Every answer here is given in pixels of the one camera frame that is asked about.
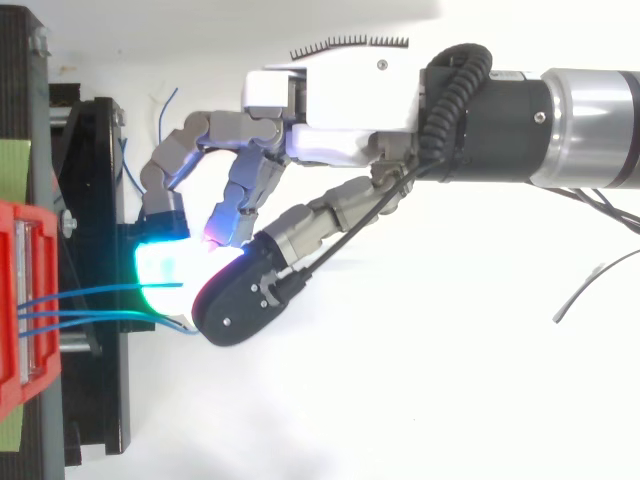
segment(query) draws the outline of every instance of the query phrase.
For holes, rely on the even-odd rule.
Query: black cable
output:
[[[640,225],[637,222],[629,221],[626,218],[624,218],[624,216],[621,215],[618,212],[618,210],[611,204],[611,202],[609,202],[609,200],[607,200],[607,198],[599,191],[594,189],[594,192],[603,200],[604,202],[603,204],[596,202],[593,198],[591,198],[589,195],[587,195],[585,192],[583,192],[579,188],[575,188],[572,190],[578,197],[580,197],[580,199],[584,203],[595,208],[601,213],[604,213],[605,215],[613,218],[614,220],[617,220],[618,222],[622,223],[625,227],[627,227],[633,233],[640,234]]]
[[[324,263],[327,260],[333,257],[338,252],[338,250],[344,247],[347,244],[347,242],[349,242],[349,240],[351,240],[360,232],[360,230],[362,230],[364,227],[369,225],[371,220],[373,220],[376,217],[376,215],[378,215],[382,211],[382,209],[391,201],[393,197],[395,197],[400,192],[400,190],[405,185],[407,185],[412,180],[415,180],[416,177],[418,177],[418,175],[422,175],[426,173],[427,171],[431,170],[437,165],[440,165],[441,163],[442,163],[442,160],[439,162],[433,161],[432,163],[427,165],[421,165],[419,167],[414,168],[413,170],[408,172],[406,175],[404,175],[402,178],[400,178],[393,185],[393,187],[391,187],[391,189],[389,189],[389,191],[385,193],[385,195],[378,201],[378,203],[376,203],[374,207],[371,210],[369,210],[365,214],[365,216],[362,217],[360,221],[358,221],[358,223],[356,223],[353,226],[352,229],[350,229],[347,233],[345,233],[336,243],[331,245],[331,247],[329,247],[322,255],[320,255],[311,265],[309,265],[306,268],[303,268],[300,271],[302,273],[303,279],[305,281],[309,280],[309,278],[311,278],[311,275],[318,268],[320,268],[322,265],[324,265]]]
[[[563,190],[562,188],[546,188],[546,187],[538,187],[536,185],[533,185],[531,182],[527,182],[528,185],[531,185],[533,187],[539,188],[540,190],[545,190],[547,192],[551,192],[551,193],[555,193],[556,195],[560,195],[563,196],[565,198],[570,198],[571,200],[575,200],[577,202],[581,202],[581,203],[585,203],[578,195],[576,195],[575,193],[572,192],[567,192],[566,190]],[[593,204],[589,204],[590,206],[592,206],[593,208],[595,208],[596,210],[598,210],[600,213],[603,213],[607,216],[611,216],[610,212],[608,212],[606,206],[596,200],[593,200]],[[627,220],[629,220],[630,222],[633,222],[634,224],[638,224],[640,225],[640,217],[633,215],[629,212],[625,212],[624,210],[620,210],[619,208],[615,208],[614,210],[623,218],[626,218]]]
[[[418,158],[440,162],[451,129],[466,111],[469,100],[488,78],[493,58],[481,45],[467,43],[447,48],[429,62],[431,66],[458,67],[420,130]]]
[[[582,295],[582,293],[589,287],[589,285],[591,285],[593,282],[595,282],[598,278],[600,278],[602,276],[603,273],[611,270],[613,267],[615,267],[617,264],[619,264],[620,262],[626,260],[629,257],[632,257],[633,255],[636,255],[640,253],[640,250],[635,250],[631,253],[627,253],[625,256],[620,257],[618,260],[616,260],[615,262],[607,265],[606,267],[604,267],[602,270],[600,270],[598,273],[591,275],[583,284],[582,286],[576,291],[576,293],[574,293],[571,298],[567,301],[567,303],[565,303],[562,308],[558,311],[558,313],[556,313],[556,315],[553,317],[553,321],[556,323],[560,323],[560,321],[564,318],[564,316],[567,314],[567,312],[569,311],[569,309],[571,308],[571,306],[576,302],[576,300],[578,299],[578,297],[580,297],[580,295]]]

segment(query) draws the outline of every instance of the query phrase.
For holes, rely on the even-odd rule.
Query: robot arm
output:
[[[291,64],[252,72],[243,94],[245,112],[198,123],[179,157],[185,159],[180,168],[161,168],[157,188],[171,198],[172,179],[193,168],[203,147],[240,149],[225,201],[207,226],[219,245],[237,245],[250,238],[252,215],[289,158],[303,165],[371,167],[371,177],[350,180],[285,212],[207,283],[192,313],[212,343],[236,344],[276,318],[310,278],[294,265],[323,239],[339,232],[349,236],[363,220],[393,212],[415,179],[640,186],[640,74],[489,72],[491,57],[477,46],[448,49],[421,68],[406,46],[363,37],[328,40],[296,52]],[[223,138],[228,143],[209,133],[217,129],[233,132]],[[167,158],[178,158],[174,151],[167,150]],[[163,164],[156,152],[150,164]],[[247,177],[241,175],[245,164]],[[261,176],[271,171],[277,173]],[[147,210],[145,198],[145,213],[178,205],[162,201],[160,209]]]

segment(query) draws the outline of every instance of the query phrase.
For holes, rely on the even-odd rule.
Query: white background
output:
[[[622,0],[28,3],[51,28],[51,80],[125,108],[136,172],[174,87],[166,132],[194,110],[238,108],[248,70],[327,34],[409,35],[425,65],[474,41],[496,69],[640,70],[638,7]],[[194,230],[230,162],[207,158],[182,188]],[[258,227],[361,173],[291,167]],[[610,197],[640,210],[638,193]],[[120,457],[84,449],[68,478],[638,478],[640,259],[551,321],[594,267],[635,248],[532,187],[418,184],[250,341],[132,335],[133,442]]]

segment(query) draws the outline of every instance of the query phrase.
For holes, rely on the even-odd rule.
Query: black cylindrical motor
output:
[[[420,122],[455,69],[423,71]],[[423,179],[639,188],[640,74],[492,71]]]

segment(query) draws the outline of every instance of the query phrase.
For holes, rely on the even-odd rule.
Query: black wire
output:
[[[591,206],[591,207],[595,208],[596,210],[600,211],[601,213],[604,213],[605,215],[613,218],[614,220],[617,220],[618,222],[622,223],[625,227],[627,227],[633,233],[640,234],[640,225],[637,222],[629,221],[629,220],[625,219],[624,216],[621,215],[618,212],[618,210],[611,204],[611,202],[609,202],[609,200],[607,200],[607,198],[602,193],[600,193],[598,190],[594,189],[594,193],[596,193],[596,195],[598,195],[602,199],[604,204],[600,204],[600,203],[596,202],[593,198],[591,198],[589,195],[584,193],[579,188],[573,189],[573,191],[575,192],[575,194],[578,197],[580,197],[580,199],[583,202],[585,202],[589,206]]]
[[[532,185],[536,188],[539,188],[540,190],[545,190],[547,192],[551,192],[551,193],[555,193],[556,195],[560,195],[563,196],[565,198],[570,198],[571,200],[575,200],[577,202],[582,202],[582,203],[586,203],[584,202],[578,195],[576,195],[575,193],[572,192],[567,192],[566,190],[563,190],[562,188],[545,188],[545,187],[537,187],[536,185],[533,185],[530,182],[527,182],[528,185]],[[608,212],[606,205],[593,200],[592,198],[590,198],[590,200],[593,202],[593,204],[589,204],[590,206],[592,206],[593,208],[595,208],[596,210],[598,210],[600,213],[603,213],[607,216],[611,216],[610,212]],[[623,218],[628,219],[629,221],[633,222],[634,224],[638,224],[640,225],[640,217],[637,217],[629,212],[625,212],[624,210],[620,210],[619,208],[615,208],[614,210]]]
[[[604,267],[602,270],[600,270],[598,273],[596,273],[595,275],[590,276],[583,284],[582,286],[576,291],[576,293],[573,294],[573,296],[567,301],[567,303],[565,303],[562,308],[560,309],[560,311],[556,314],[555,317],[553,317],[553,321],[556,323],[560,323],[560,321],[564,318],[564,316],[567,314],[567,312],[569,311],[569,309],[571,308],[571,306],[575,303],[575,301],[578,299],[578,297],[580,297],[580,295],[582,295],[582,293],[589,287],[589,285],[591,285],[593,282],[595,282],[598,278],[600,278],[602,276],[603,273],[611,270],[613,267],[615,267],[617,264],[619,264],[620,262],[626,260],[629,257],[632,257],[633,255],[636,255],[640,253],[640,250],[635,250],[631,253],[627,253],[625,256],[620,257],[618,260],[616,260],[615,262],[607,265],[606,267]]]
[[[311,278],[311,275],[318,268],[320,268],[322,265],[324,265],[324,263],[327,260],[333,257],[338,252],[338,250],[344,247],[347,244],[347,242],[349,242],[349,240],[351,240],[360,232],[360,230],[362,230],[364,227],[369,225],[371,220],[373,220],[376,217],[376,215],[378,215],[382,211],[382,209],[387,205],[387,203],[389,203],[391,199],[395,197],[405,185],[407,185],[412,180],[415,180],[416,177],[418,177],[419,175],[422,175],[427,171],[431,170],[432,168],[438,165],[441,165],[443,161],[444,160],[433,161],[429,164],[421,165],[409,171],[406,175],[400,178],[393,185],[393,187],[391,187],[389,191],[385,193],[385,195],[378,201],[378,203],[376,203],[373,206],[373,208],[369,210],[365,214],[365,216],[362,217],[360,221],[353,226],[352,229],[350,229],[347,233],[345,233],[336,243],[331,245],[331,247],[329,247],[322,255],[320,255],[311,265],[301,270],[301,273],[304,272],[304,275],[303,275],[304,280],[306,281],[309,278]]]

